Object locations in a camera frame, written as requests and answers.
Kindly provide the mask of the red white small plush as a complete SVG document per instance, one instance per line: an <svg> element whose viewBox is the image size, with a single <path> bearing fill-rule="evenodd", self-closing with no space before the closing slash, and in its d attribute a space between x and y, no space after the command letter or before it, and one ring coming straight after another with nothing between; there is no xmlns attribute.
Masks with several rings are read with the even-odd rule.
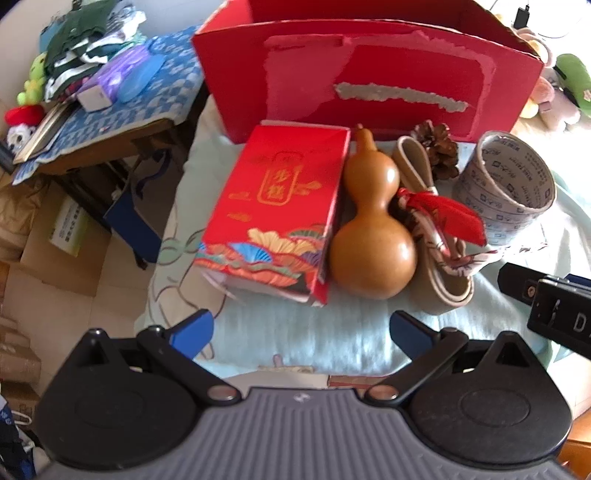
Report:
<svg viewBox="0 0 591 480"><path fill-rule="evenodd" d="M45 110L41 105L16 107L4 114L8 125L6 144L13 154L22 150L44 117Z"/></svg>

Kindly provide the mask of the pink plush toy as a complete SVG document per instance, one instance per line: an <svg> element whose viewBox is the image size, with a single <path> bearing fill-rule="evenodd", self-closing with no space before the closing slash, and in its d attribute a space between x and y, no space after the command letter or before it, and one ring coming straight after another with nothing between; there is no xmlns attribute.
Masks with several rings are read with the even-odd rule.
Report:
<svg viewBox="0 0 591 480"><path fill-rule="evenodd" d="M520 37L522 40L525 40L535 50L535 52L544 62L545 68L554 66L554 54L539 35L534 33L528 27L515 29L514 32L518 37ZM531 119L535 117L539 112L539 105L552 101L554 97L554 87L543 75L540 75L520 113L520 117L523 119Z"/></svg>

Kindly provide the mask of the pile of folded clothes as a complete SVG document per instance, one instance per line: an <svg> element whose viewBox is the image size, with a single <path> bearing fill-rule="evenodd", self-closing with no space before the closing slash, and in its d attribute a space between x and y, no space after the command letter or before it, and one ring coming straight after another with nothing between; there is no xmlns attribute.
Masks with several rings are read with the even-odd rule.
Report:
<svg viewBox="0 0 591 480"><path fill-rule="evenodd" d="M70 11L45 50L43 101L64 100L116 55L145 41L132 1L93 1Z"/></svg>

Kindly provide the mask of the printed packing tape roll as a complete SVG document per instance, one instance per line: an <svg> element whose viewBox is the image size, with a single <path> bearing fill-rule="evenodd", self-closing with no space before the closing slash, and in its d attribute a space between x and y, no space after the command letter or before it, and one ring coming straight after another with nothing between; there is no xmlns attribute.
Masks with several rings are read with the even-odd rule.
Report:
<svg viewBox="0 0 591 480"><path fill-rule="evenodd" d="M506 246L553 205L555 180L538 153L518 137L486 132L457 178L452 197L476 212L491 246Z"/></svg>

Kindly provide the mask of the blue checkered towel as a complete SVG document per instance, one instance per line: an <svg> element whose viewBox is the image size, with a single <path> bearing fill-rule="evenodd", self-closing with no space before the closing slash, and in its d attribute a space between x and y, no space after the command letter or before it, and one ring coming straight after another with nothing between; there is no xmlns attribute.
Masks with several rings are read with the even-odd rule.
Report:
<svg viewBox="0 0 591 480"><path fill-rule="evenodd" d="M117 101L92 113L78 108L66 120L48 152L16 168L12 183L19 185L40 167L99 141L158 120L170 120L175 125L186 120L204 83L204 72L191 43L195 31L197 27L190 26L151 38L150 54L163 56L164 63L142 91L127 103Z"/></svg>

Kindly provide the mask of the white plush toy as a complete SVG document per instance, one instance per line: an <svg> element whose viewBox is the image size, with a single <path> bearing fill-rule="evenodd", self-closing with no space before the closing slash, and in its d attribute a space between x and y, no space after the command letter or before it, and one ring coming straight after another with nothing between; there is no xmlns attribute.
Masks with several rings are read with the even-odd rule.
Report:
<svg viewBox="0 0 591 480"><path fill-rule="evenodd" d="M556 90L551 101L539 105L539 115L550 131L564 131L581 117L579 108L561 91Z"/></svg>

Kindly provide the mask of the brown pine cone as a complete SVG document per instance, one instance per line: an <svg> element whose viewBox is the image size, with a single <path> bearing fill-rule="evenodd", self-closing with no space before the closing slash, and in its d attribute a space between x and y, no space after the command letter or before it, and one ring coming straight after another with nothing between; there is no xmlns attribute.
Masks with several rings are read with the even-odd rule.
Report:
<svg viewBox="0 0 591 480"><path fill-rule="evenodd" d="M411 132L426 150L434 180L450 180L459 176L459 147L450 136L447 124L435 125L427 120Z"/></svg>

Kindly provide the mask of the green plush toy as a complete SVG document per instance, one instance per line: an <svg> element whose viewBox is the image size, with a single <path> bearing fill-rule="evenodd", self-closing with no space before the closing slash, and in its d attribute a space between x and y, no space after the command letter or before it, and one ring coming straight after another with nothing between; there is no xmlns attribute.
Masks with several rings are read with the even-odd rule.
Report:
<svg viewBox="0 0 591 480"><path fill-rule="evenodd" d="M585 64L573 54L561 54L556 59L554 70L563 92L582 113L590 116L591 80Z"/></svg>

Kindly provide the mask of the blue glasses case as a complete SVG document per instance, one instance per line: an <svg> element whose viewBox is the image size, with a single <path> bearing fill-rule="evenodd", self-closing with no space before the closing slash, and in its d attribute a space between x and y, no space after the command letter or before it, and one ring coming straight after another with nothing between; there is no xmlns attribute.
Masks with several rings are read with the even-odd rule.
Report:
<svg viewBox="0 0 591 480"><path fill-rule="evenodd" d="M128 103L138 96L159 72L164 62L164 55L150 55L141 64L134 67L122 81L117 92L117 101Z"/></svg>

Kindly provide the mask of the brown cardboard box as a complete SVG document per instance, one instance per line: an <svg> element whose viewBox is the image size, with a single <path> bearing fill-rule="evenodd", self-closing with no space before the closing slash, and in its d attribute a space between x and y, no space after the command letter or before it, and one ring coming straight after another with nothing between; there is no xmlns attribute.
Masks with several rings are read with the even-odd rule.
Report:
<svg viewBox="0 0 591 480"><path fill-rule="evenodd" d="M96 295L111 233L52 183L17 266L45 284Z"/></svg>

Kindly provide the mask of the wooden side table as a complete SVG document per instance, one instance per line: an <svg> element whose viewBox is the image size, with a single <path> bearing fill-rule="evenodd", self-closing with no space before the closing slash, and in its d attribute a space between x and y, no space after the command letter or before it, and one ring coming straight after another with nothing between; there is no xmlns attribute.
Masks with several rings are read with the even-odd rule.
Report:
<svg viewBox="0 0 591 480"><path fill-rule="evenodd" d="M144 270L157 260L188 149L170 120L157 120L40 166L93 219L131 248Z"/></svg>

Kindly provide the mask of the brown calabash gourd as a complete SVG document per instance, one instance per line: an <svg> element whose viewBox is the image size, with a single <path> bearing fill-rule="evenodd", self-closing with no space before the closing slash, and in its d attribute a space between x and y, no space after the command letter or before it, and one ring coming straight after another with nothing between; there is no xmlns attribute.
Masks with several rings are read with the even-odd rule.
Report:
<svg viewBox="0 0 591 480"><path fill-rule="evenodd" d="M356 129L356 149L346 160L344 183L356 214L332 237L332 279L356 296L392 298L412 280L418 255L409 230L388 211L401 183L398 167L363 126Z"/></svg>

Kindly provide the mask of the red patterned gift box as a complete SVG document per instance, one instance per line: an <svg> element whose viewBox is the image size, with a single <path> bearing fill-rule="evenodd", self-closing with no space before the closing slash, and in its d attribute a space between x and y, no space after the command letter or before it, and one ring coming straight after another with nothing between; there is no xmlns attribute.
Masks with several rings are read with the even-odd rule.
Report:
<svg viewBox="0 0 591 480"><path fill-rule="evenodd" d="M263 122L252 130L194 264L213 285L324 306L346 127Z"/></svg>

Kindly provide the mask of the green frog plush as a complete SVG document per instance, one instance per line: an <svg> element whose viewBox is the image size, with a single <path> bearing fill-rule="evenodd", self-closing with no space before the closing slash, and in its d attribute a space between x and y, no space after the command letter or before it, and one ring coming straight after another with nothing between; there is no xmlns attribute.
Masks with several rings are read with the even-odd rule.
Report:
<svg viewBox="0 0 591 480"><path fill-rule="evenodd" d="M24 83L23 90L17 95L19 106L32 106L40 104L44 98L46 53L39 54L32 62L29 69L29 77Z"/></svg>

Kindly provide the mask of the black charger plug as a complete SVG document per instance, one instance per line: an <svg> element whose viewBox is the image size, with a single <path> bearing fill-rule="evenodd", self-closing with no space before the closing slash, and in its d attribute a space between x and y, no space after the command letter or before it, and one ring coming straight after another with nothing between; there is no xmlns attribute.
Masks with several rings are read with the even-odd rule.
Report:
<svg viewBox="0 0 591 480"><path fill-rule="evenodd" d="M521 6L517 9L516 16L513 22L512 27L515 30L520 30L526 28L528 26L530 18L530 5L526 4L525 6Z"/></svg>

